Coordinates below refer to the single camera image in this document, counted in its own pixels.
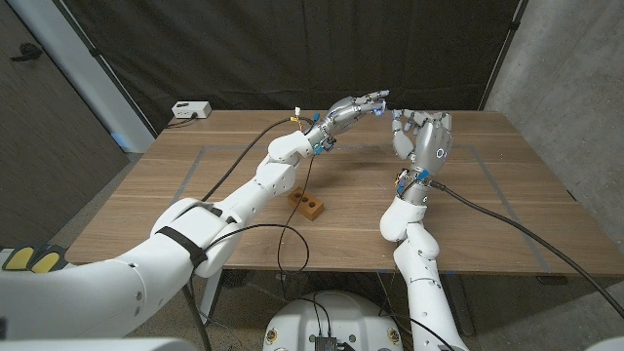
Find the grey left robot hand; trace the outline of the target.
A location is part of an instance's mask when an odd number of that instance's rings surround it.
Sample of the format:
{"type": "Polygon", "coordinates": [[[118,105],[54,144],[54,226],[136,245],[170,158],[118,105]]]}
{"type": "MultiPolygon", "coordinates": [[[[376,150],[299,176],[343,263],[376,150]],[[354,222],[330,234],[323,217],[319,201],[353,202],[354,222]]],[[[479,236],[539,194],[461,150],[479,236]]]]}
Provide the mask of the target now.
{"type": "Polygon", "coordinates": [[[312,146],[322,145],[349,131],[365,115],[381,115],[386,107],[385,98],[389,94],[389,90],[383,90],[337,101],[307,134],[308,141],[312,146]]]}

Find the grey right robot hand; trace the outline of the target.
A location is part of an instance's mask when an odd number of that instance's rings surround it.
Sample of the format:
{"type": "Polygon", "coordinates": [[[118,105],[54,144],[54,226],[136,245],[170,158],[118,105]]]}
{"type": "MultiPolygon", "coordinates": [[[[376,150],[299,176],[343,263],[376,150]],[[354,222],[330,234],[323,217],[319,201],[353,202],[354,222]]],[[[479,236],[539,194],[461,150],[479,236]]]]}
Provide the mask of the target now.
{"type": "Polygon", "coordinates": [[[452,147],[452,116],[445,111],[428,113],[409,109],[396,109],[392,114],[395,153],[400,159],[410,161],[409,169],[398,175],[397,196],[424,206],[427,180],[439,172],[452,147]]]}

